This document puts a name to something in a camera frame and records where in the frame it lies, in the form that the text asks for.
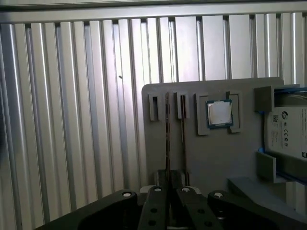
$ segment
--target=corrugated metal wall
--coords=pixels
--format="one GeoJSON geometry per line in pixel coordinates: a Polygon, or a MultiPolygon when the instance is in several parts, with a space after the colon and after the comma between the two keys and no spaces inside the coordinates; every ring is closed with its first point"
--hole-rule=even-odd
{"type": "Polygon", "coordinates": [[[0,229],[147,185],[141,90],[306,83],[307,3],[0,13],[0,229]]]}

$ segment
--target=screw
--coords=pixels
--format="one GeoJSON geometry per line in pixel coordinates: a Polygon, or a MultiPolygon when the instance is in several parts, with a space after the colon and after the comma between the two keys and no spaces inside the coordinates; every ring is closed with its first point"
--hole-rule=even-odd
{"type": "Polygon", "coordinates": [[[123,196],[124,196],[124,197],[131,196],[131,193],[123,193],[123,196]]]}
{"type": "Polygon", "coordinates": [[[187,193],[188,191],[190,191],[190,189],[189,188],[182,188],[182,191],[187,193]]]}
{"type": "Polygon", "coordinates": [[[221,194],[221,193],[214,193],[214,196],[217,196],[218,198],[221,198],[221,197],[223,197],[223,194],[221,194]]]}

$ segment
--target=bolt head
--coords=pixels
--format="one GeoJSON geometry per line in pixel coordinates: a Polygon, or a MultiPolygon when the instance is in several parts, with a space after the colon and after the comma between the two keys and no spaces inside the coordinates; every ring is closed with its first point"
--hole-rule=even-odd
{"type": "Polygon", "coordinates": [[[131,196],[131,193],[123,193],[123,196],[124,196],[124,197],[131,196]]]}
{"type": "Polygon", "coordinates": [[[188,192],[188,191],[190,191],[190,189],[189,188],[182,188],[182,191],[188,192]]]}
{"type": "Polygon", "coordinates": [[[221,194],[221,193],[214,193],[214,196],[217,196],[218,198],[221,198],[221,197],[223,197],[223,194],[221,194]]]}

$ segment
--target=cpu processor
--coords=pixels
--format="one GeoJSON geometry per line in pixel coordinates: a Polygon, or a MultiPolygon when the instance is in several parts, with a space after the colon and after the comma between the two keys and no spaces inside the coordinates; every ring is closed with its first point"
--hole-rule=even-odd
{"type": "Polygon", "coordinates": [[[208,128],[222,128],[233,125],[232,100],[207,101],[208,128]]]}

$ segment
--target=white label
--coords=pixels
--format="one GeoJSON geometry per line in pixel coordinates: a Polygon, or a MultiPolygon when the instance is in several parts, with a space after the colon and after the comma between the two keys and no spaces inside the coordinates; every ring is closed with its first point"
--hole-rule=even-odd
{"type": "Polygon", "coordinates": [[[277,107],[266,117],[269,151],[307,161],[307,108],[277,107]]]}

